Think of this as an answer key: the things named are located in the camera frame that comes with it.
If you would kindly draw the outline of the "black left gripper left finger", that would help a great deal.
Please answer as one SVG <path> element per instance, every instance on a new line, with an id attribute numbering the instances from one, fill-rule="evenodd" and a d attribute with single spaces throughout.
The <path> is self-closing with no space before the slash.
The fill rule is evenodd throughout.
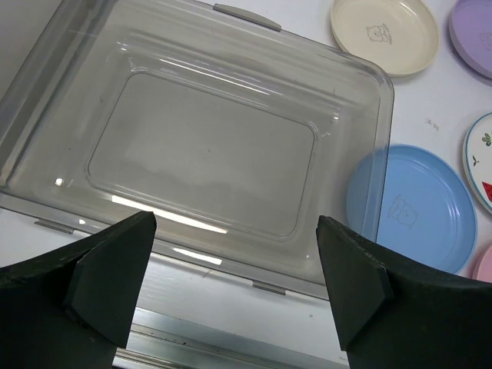
<path id="1" fill-rule="evenodd" d="M 110 368 L 126 347 L 156 232 L 140 211 L 1 269 L 3 368 Z"/>

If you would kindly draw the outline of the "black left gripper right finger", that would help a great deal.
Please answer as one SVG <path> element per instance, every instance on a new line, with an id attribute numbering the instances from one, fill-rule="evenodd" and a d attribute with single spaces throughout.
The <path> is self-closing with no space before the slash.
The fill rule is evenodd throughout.
<path id="1" fill-rule="evenodd" d="M 491 286 L 413 261 L 322 216 L 337 337 L 352 368 L 489 368 Z"/>

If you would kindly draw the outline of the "pink plate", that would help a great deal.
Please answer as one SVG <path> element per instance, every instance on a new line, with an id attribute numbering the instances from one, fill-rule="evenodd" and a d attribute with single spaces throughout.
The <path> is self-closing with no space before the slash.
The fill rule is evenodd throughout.
<path id="1" fill-rule="evenodd" d="M 492 282 L 492 246 L 489 245 L 480 253 L 474 266 L 472 278 L 477 281 Z"/>

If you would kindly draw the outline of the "blue plate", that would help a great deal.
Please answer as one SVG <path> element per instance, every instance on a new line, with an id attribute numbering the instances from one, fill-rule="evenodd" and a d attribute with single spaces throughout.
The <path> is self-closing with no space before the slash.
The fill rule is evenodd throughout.
<path id="1" fill-rule="evenodd" d="M 347 186 L 349 228 L 429 267 L 457 274 L 474 253 L 470 193 L 445 161 L 411 145 L 366 156 Z"/>

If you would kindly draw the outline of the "white strawberry pattern plate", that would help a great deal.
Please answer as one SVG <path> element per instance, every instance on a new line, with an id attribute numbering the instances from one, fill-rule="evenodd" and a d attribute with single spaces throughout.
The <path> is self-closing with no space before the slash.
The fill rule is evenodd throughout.
<path id="1" fill-rule="evenodd" d="M 462 146 L 464 173 L 482 207 L 491 213 L 491 113 L 479 117 L 468 129 Z"/>

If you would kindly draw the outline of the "cream plate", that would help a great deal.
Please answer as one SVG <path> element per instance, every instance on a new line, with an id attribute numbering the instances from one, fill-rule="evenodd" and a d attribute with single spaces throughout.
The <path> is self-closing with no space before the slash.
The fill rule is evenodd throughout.
<path id="1" fill-rule="evenodd" d="M 422 1 L 335 1 L 330 26 L 343 51 L 394 77 L 423 71 L 440 47 L 437 21 Z"/>

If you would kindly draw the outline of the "purple plate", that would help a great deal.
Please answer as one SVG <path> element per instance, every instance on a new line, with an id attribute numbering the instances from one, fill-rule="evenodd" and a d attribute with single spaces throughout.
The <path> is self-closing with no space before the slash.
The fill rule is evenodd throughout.
<path id="1" fill-rule="evenodd" d="M 491 79 L 491 1 L 456 1 L 449 32 L 458 55 L 477 73 Z"/>

